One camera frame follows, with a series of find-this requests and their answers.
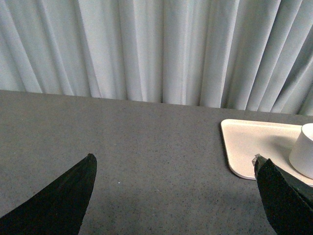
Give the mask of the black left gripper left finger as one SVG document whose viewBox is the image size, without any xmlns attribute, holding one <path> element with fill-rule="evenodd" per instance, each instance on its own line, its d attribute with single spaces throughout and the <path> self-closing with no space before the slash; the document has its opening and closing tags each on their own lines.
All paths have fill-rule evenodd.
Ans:
<svg viewBox="0 0 313 235">
<path fill-rule="evenodd" d="M 97 159 L 80 162 L 0 219 L 2 235 L 77 235 L 93 192 Z"/>
</svg>

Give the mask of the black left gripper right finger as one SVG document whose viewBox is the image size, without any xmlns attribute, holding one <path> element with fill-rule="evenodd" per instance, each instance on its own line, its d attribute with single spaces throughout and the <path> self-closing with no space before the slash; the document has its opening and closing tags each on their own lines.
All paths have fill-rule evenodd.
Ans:
<svg viewBox="0 0 313 235">
<path fill-rule="evenodd" d="M 313 188 L 260 154 L 252 160 L 267 219 L 278 235 L 313 233 Z"/>
</svg>

